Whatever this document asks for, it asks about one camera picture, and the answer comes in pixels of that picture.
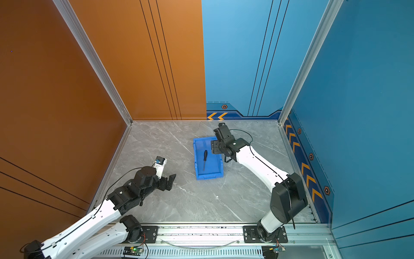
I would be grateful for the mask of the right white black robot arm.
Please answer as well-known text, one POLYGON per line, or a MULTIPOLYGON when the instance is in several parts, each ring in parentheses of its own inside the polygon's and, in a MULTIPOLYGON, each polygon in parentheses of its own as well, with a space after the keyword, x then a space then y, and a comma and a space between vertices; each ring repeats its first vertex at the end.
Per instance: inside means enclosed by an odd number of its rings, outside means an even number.
POLYGON ((249 169, 271 192, 270 211, 257 223, 257 235, 262 242, 272 242, 278 230, 308 206, 302 177, 290 174, 271 164, 254 150, 251 142, 235 138, 225 123, 214 129, 216 140, 211 142, 213 154, 223 154, 249 169))

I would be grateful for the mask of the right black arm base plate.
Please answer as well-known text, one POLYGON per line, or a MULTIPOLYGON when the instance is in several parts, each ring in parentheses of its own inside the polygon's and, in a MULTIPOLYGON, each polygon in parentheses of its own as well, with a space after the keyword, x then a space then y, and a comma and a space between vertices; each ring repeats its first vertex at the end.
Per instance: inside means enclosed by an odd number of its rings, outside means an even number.
POLYGON ((243 226, 245 243, 288 243, 284 226, 268 233, 262 226, 243 226))

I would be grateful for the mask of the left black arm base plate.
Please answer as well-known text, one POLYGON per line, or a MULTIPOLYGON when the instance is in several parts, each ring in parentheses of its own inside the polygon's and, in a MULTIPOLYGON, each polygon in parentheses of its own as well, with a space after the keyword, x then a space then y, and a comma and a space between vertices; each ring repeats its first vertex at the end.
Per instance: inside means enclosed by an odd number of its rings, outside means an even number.
POLYGON ((127 233, 126 238, 121 243, 126 244, 155 244, 158 236, 158 226, 142 226, 127 233))

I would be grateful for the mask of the black handled screwdriver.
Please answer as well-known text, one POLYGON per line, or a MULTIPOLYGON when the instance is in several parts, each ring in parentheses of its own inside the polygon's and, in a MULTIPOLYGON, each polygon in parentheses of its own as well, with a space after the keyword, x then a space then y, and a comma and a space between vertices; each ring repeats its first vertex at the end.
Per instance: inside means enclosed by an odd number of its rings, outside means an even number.
POLYGON ((206 162, 207 162, 207 157, 208 157, 208 151, 205 150, 204 154, 203 154, 203 171, 205 171, 205 166, 206 166, 206 162))

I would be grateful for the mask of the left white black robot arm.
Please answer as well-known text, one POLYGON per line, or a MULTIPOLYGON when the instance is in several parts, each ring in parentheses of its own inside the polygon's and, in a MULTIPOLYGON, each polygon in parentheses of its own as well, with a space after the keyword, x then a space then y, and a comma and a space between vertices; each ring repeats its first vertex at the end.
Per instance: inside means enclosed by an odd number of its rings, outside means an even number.
POLYGON ((142 226, 127 212, 153 191, 170 191, 175 174, 163 177, 163 165, 135 169, 135 177, 108 194, 90 213, 44 242, 32 241, 24 247, 26 259, 91 259, 123 241, 137 242, 142 226))

